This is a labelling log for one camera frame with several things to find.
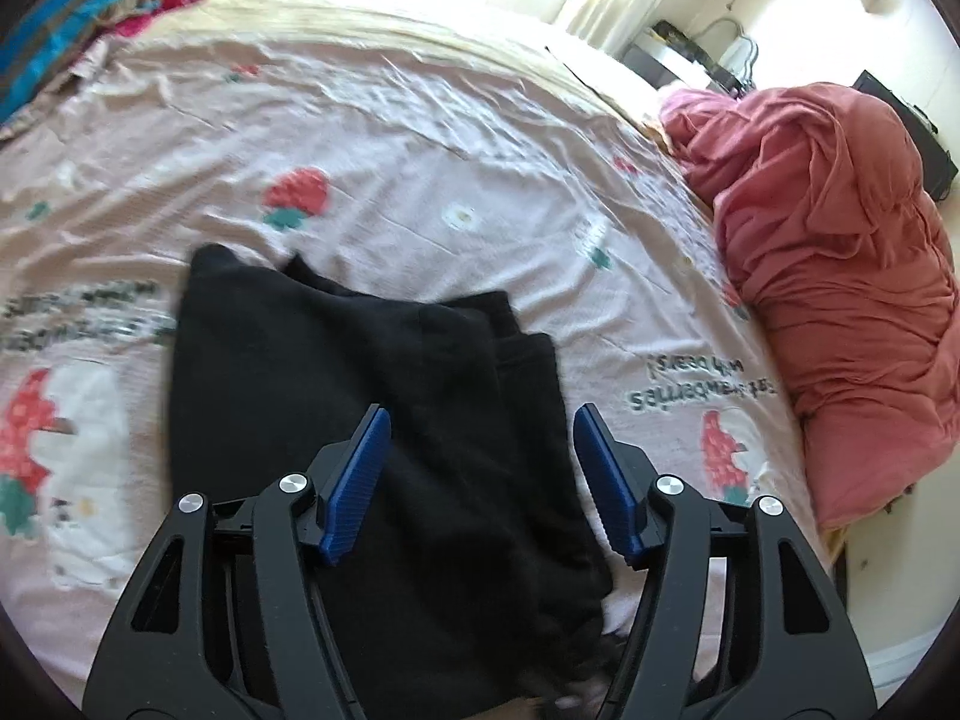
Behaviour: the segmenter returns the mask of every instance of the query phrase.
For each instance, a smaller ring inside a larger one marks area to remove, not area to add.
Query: strawberry print
[[[27,211],[27,221],[40,221],[45,215],[50,213],[50,204],[46,200],[34,203],[32,208]]]
[[[620,172],[627,173],[627,175],[640,175],[640,171],[637,170],[636,165],[619,155],[613,157],[613,167],[616,167]]]
[[[229,83],[238,83],[242,79],[255,79],[259,75],[259,65],[234,65],[224,79]]]
[[[27,376],[0,424],[0,514],[11,536],[29,530],[37,490],[50,475],[30,456],[30,433],[55,424],[54,404],[41,392],[49,373],[42,368]]]
[[[266,191],[263,204],[272,210],[264,220],[280,230],[300,227],[305,218],[316,217],[326,210],[329,186],[322,170],[298,167]]]
[[[724,303],[733,309],[733,314],[736,314],[738,319],[743,319],[743,322],[750,322],[750,312],[747,311],[747,307],[740,299],[740,295],[738,295],[737,291],[733,288],[733,284],[728,281],[724,282],[721,295],[723,296]]]
[[[747,474],[733,462],[733,454],[742,452],[745,447],[723,429],[718,410],[704,414],[700,447],[704,453],[704,468],[716,494],[728,503],[746,504]]]

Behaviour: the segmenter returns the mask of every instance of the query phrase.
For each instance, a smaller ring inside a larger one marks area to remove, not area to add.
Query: bed
[[[557,343],[570,415],[596,403],[714,497],[776,495],[824,554],[776,367],[658,108],[608,57],[463,0],[201,0],[101,38],[8,122],[0,403],[31,464],[0,496],[0,601],[67,695],[170,505],[170,338],[204,242],[386,298],[507,290]],[[51,413],[70,427],[21,419]],[[626,630],[642,576],[611,565]],[[704,668],[722,598],[718,563]]]

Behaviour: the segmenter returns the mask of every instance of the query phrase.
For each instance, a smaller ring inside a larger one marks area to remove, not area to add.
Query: pillow
[[[99,28],[158,5],[160,0],[32,0],[0,45],[0,122],[66,68]]]
[[[833,84],[684,90],[661,117],[763,320],[820,527],[873,514],[960,439],[960,284],[920,153],[893,108]]]

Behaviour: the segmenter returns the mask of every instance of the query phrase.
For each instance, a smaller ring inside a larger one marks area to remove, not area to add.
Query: striped pillow
[[[66,68],[99,28],[159,5],[160,0],[32,0],[0,45],[0,122]]]

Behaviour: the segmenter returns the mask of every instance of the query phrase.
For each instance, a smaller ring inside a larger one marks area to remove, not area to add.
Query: black cloth
[[[549,336],[505,293],[373,298],[199,250],[169,401],[177,497],[255,495],[347,439],[371,403],[392,448],[352,552],[315,581],[371,720],[453,720],[523,673],[590,677],[611,576],[579,503]]]

